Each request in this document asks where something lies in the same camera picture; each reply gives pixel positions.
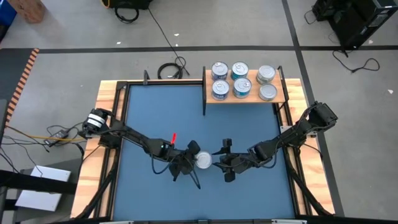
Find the wooden board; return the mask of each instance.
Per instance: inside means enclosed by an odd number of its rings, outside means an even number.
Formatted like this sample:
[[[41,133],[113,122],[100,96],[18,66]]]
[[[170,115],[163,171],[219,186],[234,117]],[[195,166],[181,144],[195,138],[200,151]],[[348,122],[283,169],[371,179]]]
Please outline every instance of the wooden board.
[[[142,80],[130,80],[134,82],[142,82]],[[112,110],[114,95],[116,92],[117,80],[102,81],[99,86],[98,97],[96,100],[96,108],[104,108],[107,110]],[[301,81],[298,78],[288,78],[286,79],[286,85],[289,93],[289,106],[290,112],[292,114],[293,122],[299,119],[302,112],[307,108],[307,102],[305,101],[303,88],[301,86]],[[120,118],[121,107],[123,103],[123,93],[121,93],[117,118]],[[282,119],[284,125],[287,125],[286,118],[284,117],[284,111],[282,109]],[[85,156],[89,154],[92,150],[97,147],[98,139],[92,139],[87,142]],[[318,148],[316,139],[308,139],[306,144]],[[327,209],[329,212],[333,213],[333,204],[331,202],[331,196],[326,181],[325,171],[323,170],[323,164],[320,159],[320,155],[317,151],[303,146],[301,148],[301,160],[303,165],[303,171],[305,175],[305,181],[308,188],[317,198],[317,200]],[[292,157],[293,152],[290,149],[290,155],[293,165],[295,165],[294,158]],[[98,189],[98,184],[100,182],[101,167],[104,158],[104,149],[100,147],[96,152],[94,152],[81,166],[81,172],[78,181],[78,187],[76,189],[75,200],[73,202],[71,217],[75,217],[83,211],[83,209],[88,205],[95,192]],[[300,189],[296,185],[297,198],[300,207],[300,213],[305,214],[303,198]],[[102,200],[103,205],[108,202],[108,189],[104,193]],[[105,216],[106,209],[102,206],[100,211],[100,216]]]
[[[275,78],[271,81],[277,89],[277,96],[272,101],[264,101],[259,96],[261,85],[256,80],[258,70],[249,70],[247,79],[251,82],[251,90],[249,96],[246,98],[237,98],[233,95],[234,80],[231,78],[231,71],[228,71],[226,81],[229,83],[229,93],[225,100],[215,100],[211,95],[213,89],[213,79],[211,78],[211,70],[206,70],[206,103],[283,103],[285,101],[285,95],[282,88],[282,82],[280,81],[279,70],[276,70]]]

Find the cardboard box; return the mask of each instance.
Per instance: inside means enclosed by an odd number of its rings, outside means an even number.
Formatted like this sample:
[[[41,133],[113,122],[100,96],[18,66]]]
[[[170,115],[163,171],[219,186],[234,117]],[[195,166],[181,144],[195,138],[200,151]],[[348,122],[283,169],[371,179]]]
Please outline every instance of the cardboard box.
[[[28,23],[42,22],[45,6],[40,0],[8,0],[8,3]]]

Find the tin can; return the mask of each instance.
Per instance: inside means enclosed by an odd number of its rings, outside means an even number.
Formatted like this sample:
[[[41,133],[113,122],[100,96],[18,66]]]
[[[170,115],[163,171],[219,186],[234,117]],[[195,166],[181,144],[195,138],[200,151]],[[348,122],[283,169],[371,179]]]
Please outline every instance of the tin can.
[[[249,72],[249,67],[244,62],[235,62],[231,69],[231,78],[237,80],[239,78],[246,78]]]
[[[211,95],[215,100],[225,100],[228,96],[229,84],[225,80],[217,80],[213,83]]]
[[[245,98],[251,90],[251,82],[247,78],[239,78],[234,82],[233,93],[238,98]]]
[[[224,62],[216,62],[211,67],[211,77],[213,80],[225,80],[228,74],[228,66]]]
[[[260,87],[259,96],[264,101],[273,100],[278,94],[277,88],[273,84],[265,84]]]
[[[257,82],[262,84],[271,82],[275,77],[276,71],[272,66],[263,65],[257,72]]]

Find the gray floor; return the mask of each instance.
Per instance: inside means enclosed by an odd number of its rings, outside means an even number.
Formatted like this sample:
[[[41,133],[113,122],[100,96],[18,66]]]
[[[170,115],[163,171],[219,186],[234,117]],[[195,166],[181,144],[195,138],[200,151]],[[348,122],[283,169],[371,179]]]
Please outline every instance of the gray floor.
[[[41,49],[96,47],[165,47],[159,28],[147,11],[140,12],[134,24],[120,23],[112,10],[97,0],[43,0],[48,8],[40,24],[26,24],[16,17],[0,47],[39,47]],[[334,45],[326,22],[305,23],[303,14],[315,0],[288,0],[300,45]],[[217,45],[292,45],[281,1],[276,0],[155,0],[152,12],[170,42],[179,46]],[[398,44],[398,14],[370,39],[372,45]],[[285,76],[301,78],[294,51],[217,51],[179,52],[192,74],[200,78],[202,66],[214,61],[232,64],[244,60],[251,68],[262,64],[281,65]],[[398,203],[396,189],[398,159],[393,135],[398,126],[395,77],[397,51],[353,52],[343,61],[360,67],[369,57],[379,60],[378,72],[350,74],[334,60],[331,52],[303,52],[315,98],[328,103],[339,116],[338,124],[326,133],[326,141],[346,216],[398,220],[393,209]],[[172,52],[39,54],[27,85],[11,120],[11,126],[31,134],[46,134],[52,124],[71,126],[82,121],[94,107],[101,80],[141,78],[144,69],[155,78]],[[172,74],[172,68],[165,69]],[[9,130],[6,134],[16,136]],[[19,169],[31,168],[23,149],[4,146]],[[45,152],[28,147],[39,165],[78,158],[74,146]],[[9,169],[0,163],[0,169]],[[3,223],[9,223],[7,214]],[[56,220],[44,218],[31,223]]]

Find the blue tabletop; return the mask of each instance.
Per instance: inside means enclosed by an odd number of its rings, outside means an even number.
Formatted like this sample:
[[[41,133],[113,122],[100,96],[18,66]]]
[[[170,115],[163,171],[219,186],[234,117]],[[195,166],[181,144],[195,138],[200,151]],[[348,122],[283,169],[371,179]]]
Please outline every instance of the blue tabletop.
[[[207,105],[202,115],[201,86],[132,86],[126,124],[150,138],[186,149],[196,140],[203,151],[219,151],[222,139],[233,152],[279,134],[271,104]],[[166,163],[155,161],[160,171]],[[249,169],[224,182],[221,169],[195,167],[201,190],[189,175],[173,182],[167,170],[152,172],[150,156],[124,141],[119,166],[114,221],[292,218],[294,211],[282,151],[273,169]]]

